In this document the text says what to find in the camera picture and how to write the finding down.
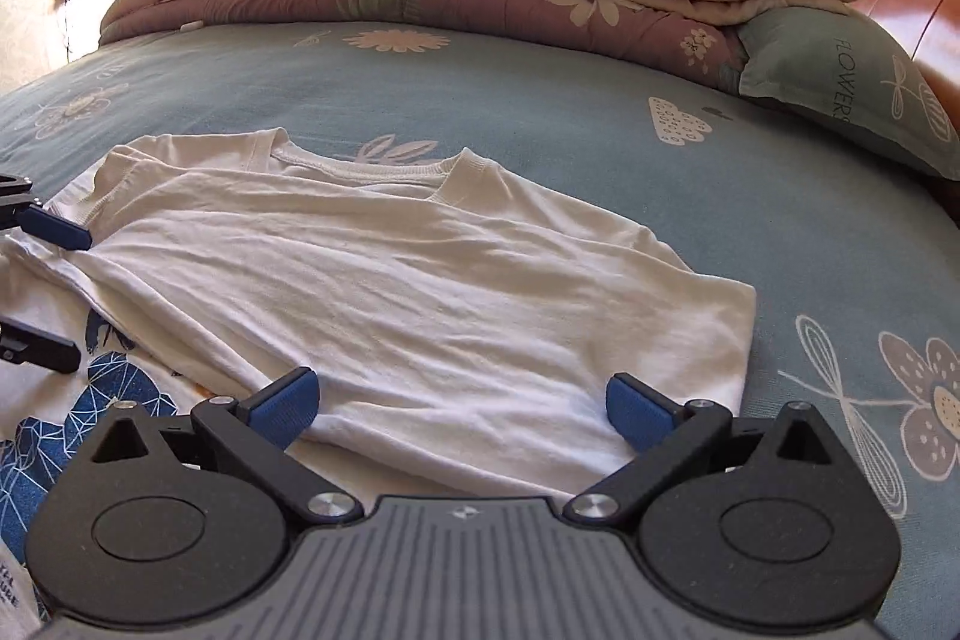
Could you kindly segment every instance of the white t-shirt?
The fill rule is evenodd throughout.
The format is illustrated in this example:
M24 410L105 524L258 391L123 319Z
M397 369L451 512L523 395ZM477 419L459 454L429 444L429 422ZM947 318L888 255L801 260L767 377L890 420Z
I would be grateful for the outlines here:
M282 130L144 137L53 206L91 250L3 252L210 391L330 376L311 437L441 485L563 500L613 472L614 372L738 408L752 287L467 149L381 167Z

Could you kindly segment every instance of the bed sheet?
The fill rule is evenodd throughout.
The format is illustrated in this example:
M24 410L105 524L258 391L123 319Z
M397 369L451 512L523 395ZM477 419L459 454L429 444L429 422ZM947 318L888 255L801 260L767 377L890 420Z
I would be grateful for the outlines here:
M47 197L143 134L274 126L367 163L468 146L651 227L696 271L755 286L742 413L816 403L904 540L882 624L904 640L960 629L960 603L945 599L960 582L948 404L960 396L960 231L910 175L669 74L385 23L213 26L104 47L0 97L0 170Z

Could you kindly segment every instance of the silver bolt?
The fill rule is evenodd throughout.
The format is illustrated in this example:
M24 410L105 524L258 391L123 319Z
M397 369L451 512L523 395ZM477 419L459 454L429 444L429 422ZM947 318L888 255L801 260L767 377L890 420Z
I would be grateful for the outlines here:
M339 491L328 491L310 497L306 509L323 518L343 518L344 515L352 513L355 506L357 504L353 497Z
M584 518L610 518L620 509L616 499L606 494L581 494L574 497L570 507Z

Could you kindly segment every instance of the green pillow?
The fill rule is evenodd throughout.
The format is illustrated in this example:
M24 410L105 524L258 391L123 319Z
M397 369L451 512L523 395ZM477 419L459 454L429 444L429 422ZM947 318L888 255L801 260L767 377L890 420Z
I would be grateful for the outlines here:
M774 100L877 155L960 180L960 138L910 56L862 15L791 6L737 30L740 95Z

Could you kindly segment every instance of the blue gripper pad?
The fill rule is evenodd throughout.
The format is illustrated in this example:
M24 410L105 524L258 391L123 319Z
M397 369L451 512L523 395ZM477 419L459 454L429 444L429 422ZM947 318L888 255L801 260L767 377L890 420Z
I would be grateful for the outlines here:
M44 239L64 250L89 250L93 244L90 232L83 226L45 212L35 204L20 210L16 214L16 222L32 237Z
M316 372L301 367L242 402L241 408L248 427L286 450L317 417L320 380Z
M682 411L680 405L630 375L613 375L607 383L607 418L637 453L673 432Z

